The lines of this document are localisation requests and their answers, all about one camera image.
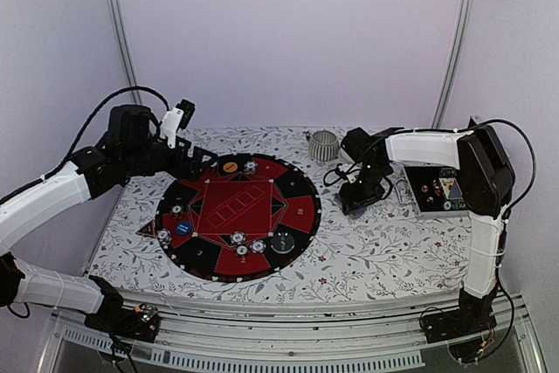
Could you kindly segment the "blue small blind button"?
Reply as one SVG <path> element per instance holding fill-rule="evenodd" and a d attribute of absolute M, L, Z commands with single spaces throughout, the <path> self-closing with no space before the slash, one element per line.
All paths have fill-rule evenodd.
<path fill-rule="evenodd" d="M 187 237 L 192 233 L 192 224 L 190 222 L 181 222 L 176 226 L 175 232 L 179 237 Z"/>

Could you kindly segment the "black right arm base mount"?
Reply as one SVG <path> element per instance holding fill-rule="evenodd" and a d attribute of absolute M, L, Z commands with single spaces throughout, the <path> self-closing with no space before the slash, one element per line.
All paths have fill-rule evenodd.
<path fill-rule="evenodd" d="M 514 304 L 510 302 L 511 315 L 504 335 L 495 341 L 497 321 L 490 309 L 478 319 L 466 318 L 460 309 L 444 311 L 438 307 L 426 308 L 418 318 L 418 325 L 428 343 L 449 342 L 451 358 L 462 366 L 478 364 L 496 353 L 512 332 L 515 318 Z"/>

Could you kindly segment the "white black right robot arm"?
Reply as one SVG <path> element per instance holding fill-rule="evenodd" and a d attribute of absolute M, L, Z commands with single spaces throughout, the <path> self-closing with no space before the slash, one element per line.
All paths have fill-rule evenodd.
<path fill-rule="evenodd" d="M 339 190 L 346 215 L 384 199 L 381 185 L 393 163 L 421 163 L 453 168 L 471 220 L 468 271 L 459 290 L 459 307 L 424 318 L 430 331 L 469 335 L 492 326 L 492 303 L 500 290 L 500 265 L 507 241 L 507 223 L 520 202 L 513 197 L 515 174 L 499 136 L 497 120 L 483 121 L 462 129 L 386 128 L 373 135 L 360 128 L 350 130 L 342 150 L 358 166 L 355 181 L 337 170 L 344 181 Z"/>

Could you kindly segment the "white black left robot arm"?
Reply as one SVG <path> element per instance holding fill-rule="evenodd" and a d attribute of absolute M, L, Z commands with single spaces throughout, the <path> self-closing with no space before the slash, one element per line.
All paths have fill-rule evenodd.
<path fill-rule="evenodd" d="M 181 100 L 162 118 L 137 104 L 113 107 L 107 131 L 90 147 L 73 144 L 61 163 L 1 200 L 1 305 L 65 308 L 85 315 L 88 328 L 152 342 L 160 318 L 156 307 L 126 308 L 119 291 L 98 276 L 79 277 L 16 259 L 12 247 L 58 214 L 94 200 L 135 176 L 165 172 L 195 181 L 215 162 L 216 154 L 179 136 L 195 106 Z"/>

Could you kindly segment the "orange big blind button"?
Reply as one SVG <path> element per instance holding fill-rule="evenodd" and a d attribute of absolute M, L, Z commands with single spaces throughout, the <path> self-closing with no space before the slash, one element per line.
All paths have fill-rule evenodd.
<path fill-rule="evenodd" d="M 225 173 L 234 173 L 234 172 L 238 171 L 238 165 L 235 162 L 226 162 L 223 165 L 222 170 Z"/>

